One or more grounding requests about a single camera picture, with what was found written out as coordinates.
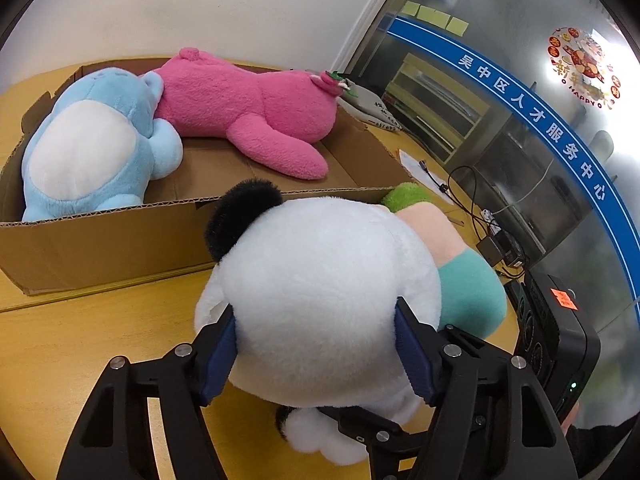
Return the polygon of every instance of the white cable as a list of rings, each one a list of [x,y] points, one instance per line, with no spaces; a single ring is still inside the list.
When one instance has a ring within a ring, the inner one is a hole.
[[[523,197],[522,197],[520,200],[518,200],[517,202],[514,202],[514,203],[512,203],[512,204],[509,204],[509,205],[507,205],[507,206],[503,207],[502,209],[500,209],[500,211],[496,211],[495,213],[492,213],[492,214],[495,216],[495,215],[497,215],[498,213],[501,213],[501,212],[503,212],[503,211],[506,211],[508,208],[510,208],[510,207],[512,207],[512,206],[514,206],[514,205],[516,205],[516,204],[519,204],[519,203],[520,203],[520,202],[522,202],[524,199],[526,199],[526,197],[527,197],[527,196],[529,196],[531,193],[533,193],[533,192],[536,190],[536,188],[537,188],[537,187],[542,183],[542,181],[545,179],[546,174],[549,172],[549,168],[551,168],[551,165],[552,165],[553,163],[554,163],[554,160],[553,160],[553,159],[551,159],[551,162],[550,162],[550,163],[549,163],[549,165],[546,167],[545,174],[544,174],[544,175],[542,176],[542,178],[541,178],[541,179],[536,183],[536,185],[535,185],[534,187],[532,187],[532,188],[531,188],[531,191],[529,191],[525,196],[523,196]]]

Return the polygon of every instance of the white paper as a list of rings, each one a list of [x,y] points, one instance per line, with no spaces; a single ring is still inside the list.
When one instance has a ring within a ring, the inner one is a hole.
[[[436,185],[436,183],[427,174],[427,172],[420,167],[420,163],[417,160],[415,160],[411,155],[403,152],[402,150],[400,150],[400,163],[411,174],[411,176],[414,177],[415,180],[417,180],[421,184],[424,184],[426,187],[428,187],[431,191],[433,191],[436,195],[441,197],[443,200],[446,200],[451,205],[454,205],[453,200],[450,199],[445,193],[441,192],[438,186]],[[444,180],[437,177],[433,173],[431,173],[431,176],[436,180],[438,185],[446,184]]]

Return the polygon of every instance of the sticky note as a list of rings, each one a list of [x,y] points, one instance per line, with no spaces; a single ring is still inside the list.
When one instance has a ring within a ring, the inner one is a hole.
[[[445,28],[447,26],[447,22],[449,21],[450,17],[450,14],[441,12],[440,10],[436,10],[431,7],[420,6],[420,10],[418,10],[419,20],[431,23],[432,25],[440,28]]]
[[[418,19],[423,20],[424,22],[431,23],[431,17],[433,16],[433,13],[435,11],[436,9],[432,9],[431,7],[425,7],[424,5],[421,5],[420,9],[418,10]]]
[[[555,290],[552,288],[551,292],[554,294],[556,300],[558,300],[558,303],[560,303],[561,306],[572,310],[578,310],[578,307],[575,306],[575,303],[564,290]]]
[[[403,14],[408,14],[409,16],[415,16],[420,9],[420,4],[415,2],[407,2],[404,4],[404,7],[400,12]]]
[[[453,34],[462,36],[465,33],[466,28],[468,26],[469,24],[467,22],[463,22],[459,18],[452,18],[451,21],[449,22],[449,25],[447,25],[447,30],[449,32],[452,32]]]

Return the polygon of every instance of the panda plush toy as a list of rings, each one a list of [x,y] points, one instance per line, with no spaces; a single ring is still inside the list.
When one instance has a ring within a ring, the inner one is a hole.
[[[281,406],[276,425],[293,449],[337,465],[367,458],[319,406],[412,418],[423,401],[396,351],[396,299],[437,329],[441,298],[434,259],[405,222],[341,198],[284,202],[272,183],[250,180],[220,199],[206,242],[218,264],[196,306],[196,332],[233,306],[229,380]]]

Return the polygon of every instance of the wooden table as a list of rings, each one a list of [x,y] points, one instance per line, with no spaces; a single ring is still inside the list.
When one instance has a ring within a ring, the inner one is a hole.
[[[18,142],[15,124],[2,122],[8,106],[27,107],[43,89],[55,90],[73,68],[39,78],[38,85],[19,84],[0,97],[0,162]],[[402,149],[445,176],[428,155],[404,134],[373,128],[392,152]],[[468,207],[461,189],[454,192]],[[475,246],[468,215],[456,206],[434,199],[445,213],[465,223],[456,228]],[[81,297],[49,294],[27,298],[0,273],[0,428],[16,453],[36,477],[53,480],[76,418],[101,371],[115,355],[132,362],[157,358],[174,345],[193,339],[193,310],[209,277],[209,270],[152,283],[127,286]],[[513,311],[489,338],[512,351],[517,336]],[[159,404],[150,401],[156,459],[162,480],[175,478],[162,434]],[[204,410],[207,427],[230,480],[369,480],[369,466],[338,468],[319,454],[290,450],[274,428],[275,406],[227,385]],[[407,426],[424,429],[430,420],[425,407]]]

